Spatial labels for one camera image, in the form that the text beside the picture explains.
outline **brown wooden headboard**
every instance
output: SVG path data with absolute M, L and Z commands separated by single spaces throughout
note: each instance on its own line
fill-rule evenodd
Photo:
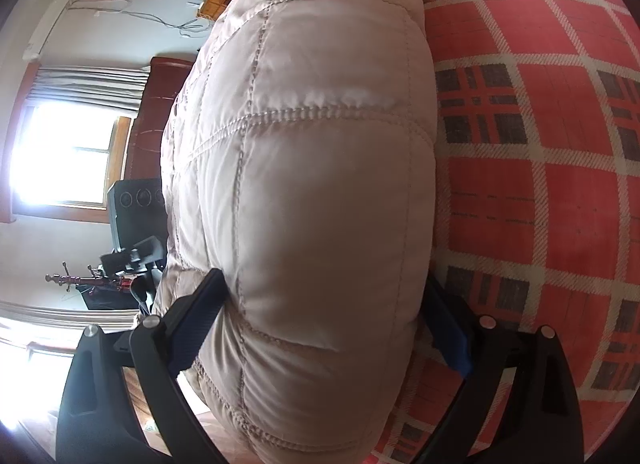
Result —
M 192 62 L 179 59 L 151 59 L 151 73 L 129 136 L 124 172 L 126 179 L 160 176 L 162 132 L 169 120 L 175 97 L 192 66 Z

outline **metal screw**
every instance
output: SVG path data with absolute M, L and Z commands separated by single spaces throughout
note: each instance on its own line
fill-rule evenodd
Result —
M 84 327 L 84 335 L 88 338 L 94 337 L 98 333 L 98 325 L 87 325 Z
M 491 330 L 491 329 L 495 329 L 495 326 L 498 323 L 496 322 L 496 320 L 494 318 L 492 318 L 491 316 L 481 316 L 480 317 L 480 326 L 483 329 L 487 329 L 487 330 Z
M 542 327 L 540 327 L 540 333 L 547 339 L 553 339 L 556 337 L 556 331 L 549 325 L 542 325 Z
M 160 324 L 160 317 L 153 314 L 142 320 L 142 324 L 147 329 L 154 329 Z

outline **cable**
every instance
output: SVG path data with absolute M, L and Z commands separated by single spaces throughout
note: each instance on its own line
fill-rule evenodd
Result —
M 194 18 L 186 23 L 182 23 L 181 25 L 174 25 L 172 23 L 167 23 L 161 17 L 158 17 L 154 14 L 149 14 L 147 12 L 134 12 L 130 10 L 125 10 L 131 5 L 130 0 L 105 0 L 105 1 L 125 1 L 127 5 L 125 5 L 122 9 L 111 9 L 111 8 L 101 8 L 101 7 L 74 7 L 74 5 L 82 0 L 75 0 L 68 7 L 68 10 L 95 10 L 96 14 L 100 14 L 100 12 L 106 12 L 107 14 L 126 14 L 127 16 L 131 16 L 138 19 L 143 19 L 146 21 L 153 21 L 155 23 L 159 23 L 166 28 L 175 29 L 180 33 L 180 36 L 185 38 L 197 38 L 198 36 L 194 36 L 192 34 L 199 34 L 202 32 L 207 32 L 211 29 L 210 22 L 207 24 L 199 23 L 197 18 Z

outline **wall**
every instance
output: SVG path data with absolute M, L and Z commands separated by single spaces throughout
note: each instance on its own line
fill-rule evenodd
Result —
M 0 30 L 0 150 L 15 94 L 26 63 L 22 52 L 51 0 L 19 0 Z M 18 217 L 0 224 L 0 299 L 31 306 L 83 309 L 81 297 L 62 301 L 64 288 L 46 283 L 44 275 L 70 269 L 86 274 L 87 264 L 111 250 L 107 224 Z
M 197 8 L 190 0 L 83 0 L 75 7 L 104 7 L 153 14 L 180 25 L 196 17 Z M 198 20 L 204 25 L 208 22 Z M 56 24 L 42 55 L 49 65 L 100 65 L 139 67 L 151 57 L 169 56 L 193 60 L 204 45 L 209 31 L 196 38 L 180 36 L 156 22 L 140 20 L 126 14 L 99 13 L 96 10 L 69 10 Z

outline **window frame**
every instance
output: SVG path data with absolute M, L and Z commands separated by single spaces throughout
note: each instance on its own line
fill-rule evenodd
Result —
M 22 106 L 22 117 L 20 129 L 26 129 L 28 122 L 33 116 L 35 106 L 24 104 Z M 22 201 L 20 196 L 13 192 L 12 211 L 15 215 L 27 215 L 31 217 L 41 217 L 48 219 L 70 220 L 76 222 L 98 222 L 109 223 L 109 212 L 107 211 L 107 192 L 114 182 L 122 180 L 124 175 L 125 157 L 129 133 L 132 126 L 132 118 L 119 116 L 113 123 L 111 138 L 108 150 L 95 150 L 92 148 L 78 147 L 79 150 L 100 151 L 108 153 L 107 170 L 105 173 L 104 192 L 101 203 L 87 202 L 60 202 L 55 204 L 31 204 Z M 21 133 L 18 131 L 15 144 L 18 144 Z

